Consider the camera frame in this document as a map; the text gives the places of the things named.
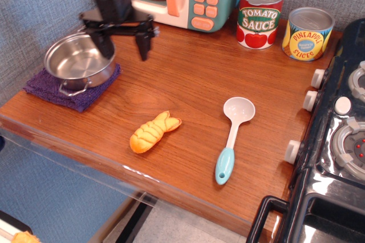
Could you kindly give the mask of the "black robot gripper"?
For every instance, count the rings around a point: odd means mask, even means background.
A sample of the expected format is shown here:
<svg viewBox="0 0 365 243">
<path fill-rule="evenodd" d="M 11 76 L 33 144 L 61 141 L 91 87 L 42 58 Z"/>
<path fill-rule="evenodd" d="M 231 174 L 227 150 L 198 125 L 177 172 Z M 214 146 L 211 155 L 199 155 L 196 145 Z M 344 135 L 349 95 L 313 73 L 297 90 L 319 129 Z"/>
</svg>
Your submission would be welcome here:
<svg viewBox="0 0 365 243">
<path fill-rule="evenodd" d="M 84 30 L 90 35 L 100 53 L 111 59 L 115 53 L 112 35 L 135 36 L 141 59 L 148 59 L 151 38 L 159 30 L 153 25 L 153 16 L 132 7 L 132 0 L 94 0 L 96 7 L 80 13 Z"/>
</svg>

